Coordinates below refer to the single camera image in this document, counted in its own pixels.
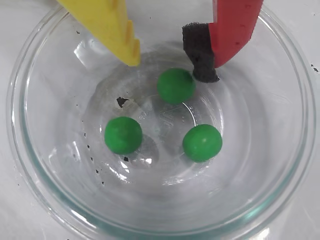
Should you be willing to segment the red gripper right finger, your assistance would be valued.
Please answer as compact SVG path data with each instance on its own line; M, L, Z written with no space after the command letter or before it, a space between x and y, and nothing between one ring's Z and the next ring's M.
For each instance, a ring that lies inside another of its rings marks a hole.
M214 21L182 27L183 49L193 65L194 78L215 83L216 69L232 59L251 39L261 0L214 0Z

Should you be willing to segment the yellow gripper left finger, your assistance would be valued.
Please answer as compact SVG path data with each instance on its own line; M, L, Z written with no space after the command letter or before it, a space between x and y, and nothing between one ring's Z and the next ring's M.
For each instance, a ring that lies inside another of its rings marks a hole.
M124 0L60 0L59 3L129 67L141 62L140 41Z

